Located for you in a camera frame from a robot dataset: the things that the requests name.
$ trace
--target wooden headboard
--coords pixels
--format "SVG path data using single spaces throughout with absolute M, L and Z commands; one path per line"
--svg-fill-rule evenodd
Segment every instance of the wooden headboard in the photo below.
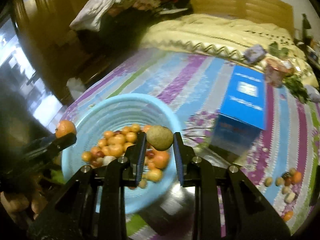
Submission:
M 294 36 L 292 6 L 280 0 L 191 0 L 194 13 L 230 15 L 255 23 L 273 23 Z

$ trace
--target red date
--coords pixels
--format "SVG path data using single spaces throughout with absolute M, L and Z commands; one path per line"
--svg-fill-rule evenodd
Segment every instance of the red date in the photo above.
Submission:
M 152 159 L 155 156 L 155 154 L 153 153 L 153 151 L 146 151 L 146 157 L 148 159 Z
M 95 157 L 96 158 L 103 158 L 104 157 L 104 153 L 102 151 L 98 151 L 95 153 Z

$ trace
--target light blue plastic basket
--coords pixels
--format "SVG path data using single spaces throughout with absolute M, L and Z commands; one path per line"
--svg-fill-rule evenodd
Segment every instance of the light blue plastic basket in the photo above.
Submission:
M 121 130 L 132 123 L 140 125 L 162 125 L 172 132 L 180 132 L 181 125 L 172 110 L 162 101 L 145 94 L 125 94 L 106 99 L 92 109 L 76 124 L 77 143 L 62 153 L 62 172 L 65 180 L 69 180 L 79 168 L 86 163 L 81 154 L 89 151 L 103 137 L 106 130 Z M 124 191 L 125 213 L 141 210 L 163 195 L 176 178 L 176 165 L 172 147 L 168 150 L 171 158 L 164 170 L 163 178 L 158 183 L 148 181 L 145 189 L 137 188 Z

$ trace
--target beige blanket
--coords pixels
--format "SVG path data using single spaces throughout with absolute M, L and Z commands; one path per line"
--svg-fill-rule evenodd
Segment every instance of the beige blanket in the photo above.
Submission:
M 276 41 L 280 48 L 289 49 L 289 57 L 295 74 L 303 84 L 318 87 L 316 77 L 305 61 L 304 53 L 294 45 L 286 29 L 274 24 L 256 24 L 248 20 L 229 20 L 204 14 L 192 14 L 178 20 L 160 22 L 149 28 L 141 46 L 164 50 L 199 53 L 224 57 L 243 63 L 243 52 L 255 44 L 268 50 Z M 265 60 L 249 66 L 264 72 Z

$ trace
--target cardboard box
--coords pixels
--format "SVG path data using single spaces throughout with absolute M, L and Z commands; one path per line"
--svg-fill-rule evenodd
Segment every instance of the cardboard box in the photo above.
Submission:
M 211 144 L 236 155 L 246 153 L 265 130 L 264 74 L 236 65 L 215 121 Z

